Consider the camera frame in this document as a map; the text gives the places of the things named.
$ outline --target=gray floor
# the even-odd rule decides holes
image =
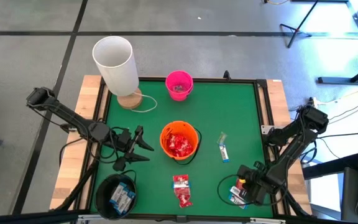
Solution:
[[[0,0],[0,30],[70,31],[80,5],[80,0],[14,3]],[[273,6],[258,0],[89,0],[80,30],[278,32],[281,22],[297,26],[310,7],[311,3],[288,2]],[[358,32],[343,3],[319,3],[303,29],[308,32]],[[91,49],[101,38],[76,38],[58,97],[70,108],[75,107],[83,75],[99,73]],[[288,38],[283,37],[125,38],[134,46],[141,76],[166,76],[180,69],[194,77],[221,77],[229,70],[233,78],[281,79],[290,107],[304,103],[310,96],[330,101],[358,90],[354,86],[316,84],[316,77],[351,77],[358,73],[358,38],[297,39],[291,49],[285,47]],[[4,140],[0,147],[0,215],[9,211],[41,121],[25,107],[25,98],[35,86],[53,87],[68,39],[0,36],[0,138]],[[334,115],[347,106],[327,106],[322,110]],[[342,128],[330,131],[337,133],[339,129]],[[58,127],[49,127],[24,212],[48,209],[58,172],[58,150],[66,138]],[[333,151],[343,151],[335,147],[335,140],[328,143]],[[355,147],[346,151],[352,152]],[[319,152],[322,155],[319,158],[331,160],[324,151]]]

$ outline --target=black tripod stand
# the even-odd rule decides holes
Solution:
[[[303,20],[302,20],[301,24],[299,24],[298,28],[290,27],[290,26],[287,26],[287,25],[285,25],[285,24],[280,24],[280,26],[284,26],[284,27],[286,27],[286,28],[289,28],[289,29],[291,29],[291,30],[294,30],[294,32],[293,32],[293,34],[292,34],[292,37],[291,37],[291,40],[290,40],[290,43],[288,44],[287,48],[290,48],[290,47],[291,47],[292,42],[294,41],[294,39],[295,39],[295,37],[296,37],[296,35],[297,35],[298,33],[306,34],[308,37],[311,37],[311,34],[308,34],[308,33],[306,33],[306,32],[302,32],[302,31],[300,31],[299,29],[301,29],[301,26],[302,26],[303,23],[306,21],[306,19],[308,18],[308,16],[310,15],[310,13],[312,12],[312,10],[314,9],[314,7],[317,5],[317,2],[318,2],[318,1],[319,1],[319,0],[316,0],[316,2],[314,2],[313,6],[312,6],[311,9],[309,10],[309,12],[308,12],[307,15],[305,16],[305,18],[303,18]]]

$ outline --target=white cylindrical container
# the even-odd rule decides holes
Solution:
[[[93,60],[112,94],[127,96],[139,86],[131,43],[122,37],[105,37],[92,50]]]

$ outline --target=wooden table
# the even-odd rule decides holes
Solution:
[[[86,119],[92,119],[96,107],[96,99],[99,93],[101,76],[99,75],[85,75],[81,86],[80,95],[76,104],[75,112]],[[290,114],[288,112],[287,101],[285,99],[283,84],[281,80],[267,80],[268,97],[272,108],[272,115],[274,125],[285,126],[291,122]],[[267,121],[267,110],[265,106],[265,97],[262,88],[259,88],[260,102],[262,107],[262,115],[264,121]],[[105,88],[99,108],[98,118],[103,117],[104,107],[108,89]],[[77,133],[70,133],[67,142],[78,139]],[[96,150],[96,144],[93,144],[93,150]],[[55,190],[53,191],[50,208],[58,207],[64,199],[70,194],[75,185],[78,183],[81,175],[81,168],[83,165],[86,153],[86,141],[81,140],[66,147],[63,154],[62,164],[58,173]],[[303,178],[302,168],[299,160],[297,160],[288,172],[288,188],[294,196],[295,200],[302,206],[302,208],[311,214],[310,203],[306,191],[305,180]],[[83,189],[81,196],[80,208],[85,208],[86,199],[88,197],[89,181]],[[279,204],[278,212],[284,214],[283,206]]]

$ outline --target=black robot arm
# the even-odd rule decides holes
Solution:
[[[292,123],[283,129],[271,129],[264,136],[265,143],[269,146],[282,147],[288,143],[288,139],[295,137],[276,161],[266,166],[256,162],[254,166],[257,169],[240,166],[237,175],[246,180],[243,185],[245,191],[242,194],[244,199],[262,205],[266,193],[275,195],[280,189],[286,188],[288,169],[308,145],[315,141],[319,134],[325,132],[327,125],[325,113],[312,106],[303,106],[298,109],[298,116]],[[288,195],[289,201],[294,201],[290,193]]]
[[[116,171],[123,171],[126,162],[149,161],[148,158],[134,153],[135,145],[154,151],[142,138],[143,127],[138,126],[135,136],[132,138],[127,128],[117,134],[113,129],[100,121],[85,119],[65,105],[61,104],[48,88],[34,88],[34,91],[27,97],[27,106],[36,111],[50,111],[59,118],[66,121],[70,126],[76,128],[80,136],[89,142],[99,142],[105,146],[124,153],[118,157],[113,168]]]

